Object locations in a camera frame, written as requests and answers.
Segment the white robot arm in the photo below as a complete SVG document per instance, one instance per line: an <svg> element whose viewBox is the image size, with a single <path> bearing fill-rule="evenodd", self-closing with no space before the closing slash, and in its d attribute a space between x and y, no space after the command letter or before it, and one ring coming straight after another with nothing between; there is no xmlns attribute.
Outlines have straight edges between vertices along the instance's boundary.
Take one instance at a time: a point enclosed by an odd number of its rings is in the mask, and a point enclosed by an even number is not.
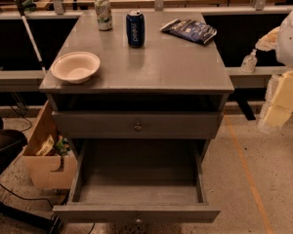
<svg viewBox="0 0 293 234"><path fill-rule="evenodd" d="M276 60L287 67L282 75L273 75L268 83L258 128L263 133L279 130L293 113L293 10L279 27L271 30L255 45L257 50L275 50Z"/></svg>

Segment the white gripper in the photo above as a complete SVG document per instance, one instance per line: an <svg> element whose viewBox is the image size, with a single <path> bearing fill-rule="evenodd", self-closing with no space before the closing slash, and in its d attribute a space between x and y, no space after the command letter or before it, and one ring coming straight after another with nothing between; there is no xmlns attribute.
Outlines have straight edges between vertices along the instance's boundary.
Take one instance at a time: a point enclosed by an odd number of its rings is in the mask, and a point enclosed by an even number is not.
<svg viewBox="0 0 293 234"><path fill-rule="evenodd" d="M272 29L255 44L260 51L271 51L276 47L279 27ZM258 128L269 134L280 130L293 113L293 69L282 75L273 75L268 83L265 103L260 112Z"/></svg>

